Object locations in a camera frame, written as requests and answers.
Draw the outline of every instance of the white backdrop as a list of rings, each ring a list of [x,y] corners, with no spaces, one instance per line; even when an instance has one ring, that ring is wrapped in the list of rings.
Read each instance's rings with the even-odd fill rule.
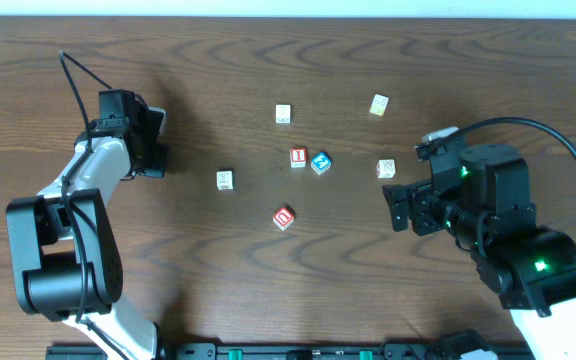
[[[0,0],[0,15],[576,19],[576,0]]]

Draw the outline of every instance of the blue and white cube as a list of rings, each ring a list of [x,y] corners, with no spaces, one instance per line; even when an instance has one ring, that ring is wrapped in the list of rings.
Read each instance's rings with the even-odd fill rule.
[[[321,175],[325,173],[326,170],[330,169],[331,164],[332,161],[330,161],[330,158],[328,158],[328,156],[326,156],[325,153],[321,152],[312,158],[312,161],[310,162],[310,167],[312,167],[312,169],[315,170],[317,175]]]

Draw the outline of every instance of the red and white cube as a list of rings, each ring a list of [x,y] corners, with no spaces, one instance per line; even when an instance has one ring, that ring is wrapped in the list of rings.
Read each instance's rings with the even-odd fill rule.
[[[306,149],[290,149],[290,167],[306,167]]]
[[[377,177],[380,179],[389,179],[395,176],[395,160],[379,160],[377,164]]]
[[[282,207],[277,211],[275,216],[272,217],[275,225],[277,225],[281,231],[284,231],[295,221],[295,216],[288,211],[285,207]]]

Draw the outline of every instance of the green led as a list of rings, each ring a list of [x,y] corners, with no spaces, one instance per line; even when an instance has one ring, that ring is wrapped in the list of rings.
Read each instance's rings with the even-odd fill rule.
[[[546,262],[543,260],[539,260],[535,262],[535,268],[537,269],[537,271],[548,270],[548,264],[546,264]]]

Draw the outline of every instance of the wooden table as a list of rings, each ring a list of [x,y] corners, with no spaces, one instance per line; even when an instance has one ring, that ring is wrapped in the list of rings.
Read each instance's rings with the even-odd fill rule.
[[[58,62],[64,49],[115,87],[168,111],[163,180],[117,187],[108,205],[124,295],[173,341],[371,342],[474,328],[521,339],[446,233],[394,233],[383,184],[427,178],[422,135],[526,116],[576,143],[576,22],[0,18],[0,358],[41,358],[77,331],[15,300],[4,210],[49,184],[83,128]],[[91,116],[97,86],[73,68]],[[373,96],[390,98],[371,116]],[[274,122],[291,104],[292,123]],[[576,166],[536,130],[471,142],[520,149],[539,222],[576,240]],[[317,176],[288,151],[325,150]],[[378,180],[377,160],[397,175]],[[234,192],[215,172],[236,170]],[[285,232],[271,217],[291,205]]]

